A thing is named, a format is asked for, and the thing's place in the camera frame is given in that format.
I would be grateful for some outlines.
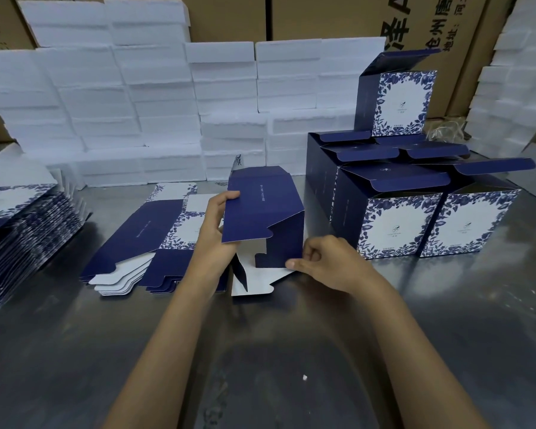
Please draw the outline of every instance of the right hand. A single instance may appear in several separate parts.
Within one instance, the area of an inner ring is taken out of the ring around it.
[[[286,268],[308,274],[329,288],[350,294],[362,286],[385,281],[345,239],[332,235],[307,239],[302,259],[289,259]]]

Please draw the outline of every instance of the person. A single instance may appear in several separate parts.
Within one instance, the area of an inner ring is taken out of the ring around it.
[[[176,427],[197,339],[218,280],[238,243],[221,243],[226,191],[208,202],[193,257],[103,428]],[[398,292],[344,239],[306,240],[286,267],[352,295],[367,311],[406,429],[489,428]]]

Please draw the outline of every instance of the right arm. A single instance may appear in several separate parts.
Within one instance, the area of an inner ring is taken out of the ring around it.
[[[490,427],[399,293],[345,239],[308,239],[303,258],[286,267],[350,293],[365,307],[406,429]]]

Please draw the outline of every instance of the box flap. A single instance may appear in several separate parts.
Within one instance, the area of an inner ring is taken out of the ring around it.
[[[338,141],[358,141],[371,138],[371,131],[331,131],[324,133],[310,133],[315,139],[321,143],[336,143]]]
[[[429,188],[450,183],[450,176],[447,173],[412,164],[387,162],[342,168],[345,172],[369,181],[372,188],[380,193]]]
[[[429,168],[444,172],[456,172],[464,176],[500,172],[518,172],[520,170],[533,170],[536,168],[536,163],[532,158],[486,159],[476,157],[421,165],[429,166]]]
[[[384,72],[410,71],[416,64],[429,55],[441,52],[440,49],[414,49],[411,51],[387,51],[379,54],[364,71],[363,76],[383,74]]]
[[[335,153],[341,162],[372,161],[373,159],[396,158],[399,156],[399,148],[381,144],[351,143],[321,146],[321,148]]]
[[[466,144],[443,143],[440,141],[422,141],[412,144],[401,144],[399,149],[412,159],[445,158],[469,155]]]
[[[279,166],[235,170],[228,189],[240,197],[226,202],[223,243],[270,238],[270,226],[304,210],[292,176]]]
[[[400,144],[413,144],[420,141],[426,141],[426,134],[414,134],[410,136],[375,136],[373,140],[377,144],[384,144],[386,146],[398,146]]]

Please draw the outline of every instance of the stainless steel tabletop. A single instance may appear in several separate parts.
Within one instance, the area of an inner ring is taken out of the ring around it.
[[[308,234],[327,233],[295,182]],[[84,190],[90,221],[0,309],[0,429],[103,421],[170,296],[100,297],[78,274],[151,190]],[[521,193],[480,253],[374,265],[493,427],[536,428],[536,198]],[[183,428],[401,427],[364,312],[297,273],[268,297],[215,296],[181,418]]]

